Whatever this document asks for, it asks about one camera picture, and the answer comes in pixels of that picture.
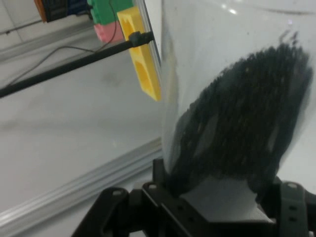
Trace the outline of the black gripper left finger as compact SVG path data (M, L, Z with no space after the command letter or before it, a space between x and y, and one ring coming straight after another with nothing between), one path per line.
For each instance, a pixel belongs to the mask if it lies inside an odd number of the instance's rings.
M153 161L153 180L128 192L104 189L89 209L74 237L128 237L143 231L147 237L211 237L207 221L164 188L162 159Z

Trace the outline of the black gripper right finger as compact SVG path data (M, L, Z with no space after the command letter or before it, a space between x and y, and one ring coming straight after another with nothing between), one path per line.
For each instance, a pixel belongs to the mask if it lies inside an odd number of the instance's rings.
M265 195L265 213L275 219L276 237L316 235L316 195L276 178Z

